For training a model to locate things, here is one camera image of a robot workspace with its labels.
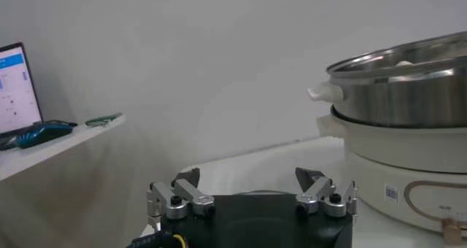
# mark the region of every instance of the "black screw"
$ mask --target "black screw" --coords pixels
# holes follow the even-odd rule
[[[303,206],[303,205],[297,205],[296,214],[297,214],[299,217],[306,217],[306,216],[308,216],[308,212],[306,211],[306,208],[305,208],[305,206]]]
[[[173,195],[170,198],[170,205],[179,206],[180,204],[182,204],[182,197],[180,197],[179,195]]]
[[[204,210],[204,215],[206,215],[206,217],[212,217],[214,216],[215,213],[216,213],[216,206],[214,205],[209,206],[207,209]]]
[[[334,193],[332,195],[329,196],[329,201],[332,203],[332,204],[340,204],[341,203],[341,196],[337,193]]]

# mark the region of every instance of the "yellow cable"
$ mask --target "yellow cable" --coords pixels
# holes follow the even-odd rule
[[[187,248],[184,238],[181,235],[174,234],[172,237],[176,238],[182,244],[182,248]]]

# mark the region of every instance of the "white desk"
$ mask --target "white desk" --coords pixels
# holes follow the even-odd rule
[[[24,150],[15,148],[0,151],[0,181],[98,136],[111,128],[115,128],[124,123],[125,119],[125,116],[121,116],[105,126],[93,128],[89,128],[86,125],[79,125],[73,129],[71,134],[53,139],[44,144],[39,144],[35,147],[26,148]]]
[[[322,171],[337,184],[346,176],[343,142],[320,138],[235,158],[202,163],[199,190],[210,195],[249,190],[281,190],[299,193],[295,167]],[[359,201],[353,246],[356,248],[442,248],[443,238],[421,228],[386,217]],[[143,235],[152,233],[147,226]]]

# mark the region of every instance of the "white shelf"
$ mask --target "white shelf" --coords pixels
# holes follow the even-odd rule
[[[73,129],[71,134],[35,147],[0,151],[0,181],[115,128],[124,123],[125,119],[125,116],[121,116],[105,126],[93,128],[79,125]]]

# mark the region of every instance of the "stainless steel pot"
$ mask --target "stainless steel pot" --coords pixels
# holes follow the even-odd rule
[[[329,66],[312,99],[352,122],[467,127],[467,32],[363,54]]]

